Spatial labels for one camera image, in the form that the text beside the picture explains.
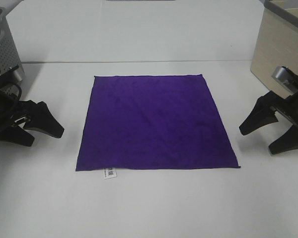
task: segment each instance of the purple towel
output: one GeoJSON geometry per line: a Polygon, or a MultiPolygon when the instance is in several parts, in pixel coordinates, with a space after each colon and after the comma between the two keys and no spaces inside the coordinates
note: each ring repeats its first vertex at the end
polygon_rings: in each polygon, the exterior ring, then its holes
{"type": "Polygon", "coordinates": [[[202,75],[95,77],[76,171],[239,168],[202,75]]]}

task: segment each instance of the microfiber towel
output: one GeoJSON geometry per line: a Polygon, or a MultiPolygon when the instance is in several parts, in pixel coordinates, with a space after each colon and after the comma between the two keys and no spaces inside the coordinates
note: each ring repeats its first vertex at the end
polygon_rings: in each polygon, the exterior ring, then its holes
{"type": "Polygon", "coordinates": [[[76,171],[239,168],[202,75],[95,77],[76,171]]]}

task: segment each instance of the white tag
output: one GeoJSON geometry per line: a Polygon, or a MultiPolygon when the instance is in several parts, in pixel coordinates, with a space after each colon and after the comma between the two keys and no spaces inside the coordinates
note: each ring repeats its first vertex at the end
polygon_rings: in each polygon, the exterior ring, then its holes
{"type": "Polygon", "coordinates": [[[117,177],[115,168],[105,168],[104,169],[104,179],[111,179],[117,177]]]}

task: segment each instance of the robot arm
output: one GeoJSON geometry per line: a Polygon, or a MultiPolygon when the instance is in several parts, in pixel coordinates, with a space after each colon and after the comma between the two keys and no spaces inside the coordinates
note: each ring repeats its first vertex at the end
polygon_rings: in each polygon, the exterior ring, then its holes
{"type": "Polygon", "coordinates": [[[36,130],[61,138],[63,127],[44,102],[20,101],[25,74],[5,16],[21,0],[0,0],[0,141],[31,146],[36,130]]]}
{"type": "Polygon", "coordinates": [[[298,75],[286,67],[277,67],[272,77],[294,94],[283,99],[270,91],[260,97],[239,129],[243,135],[247,135],[262,126],[278,122],[275,112],[279,112],[293,125],[284,135],[270,144],[270,152],[278,154],[298,149],[298,75]]]}

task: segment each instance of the white table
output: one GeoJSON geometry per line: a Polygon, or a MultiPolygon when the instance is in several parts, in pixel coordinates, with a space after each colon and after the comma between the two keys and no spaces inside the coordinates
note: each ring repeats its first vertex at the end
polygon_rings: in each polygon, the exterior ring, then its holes
{"type": "Polygon", "coordinates": [[[258,0],[25,0],[7,17],[23,61],[251,60],[258,0]]]}
{"type": "Polygon", "coordinates": [[[24,64],[24,99],[45,101],[65,133],[0,143],[0,238],[298,238],[298,150],[267,149],[290,124],[238,130],[267,92],[249,71],[262,11],[257,0],[22,2],[8,16],[21,60],[49,62],[24,64]],[[94,75],[200,73],[241,169],[75,172],[94,75]]]}
{"type": "Polygon", "coordinates": [[[238,130],[267,89],[250,61],[25,64],[26,98],[44,100],[62,139],[0,143],[0,238],[298,238],[298,150],[270,156],[290,126],[238,130]],[[93,75],[203,73],[241,169],[75,172],[93,75]]]}

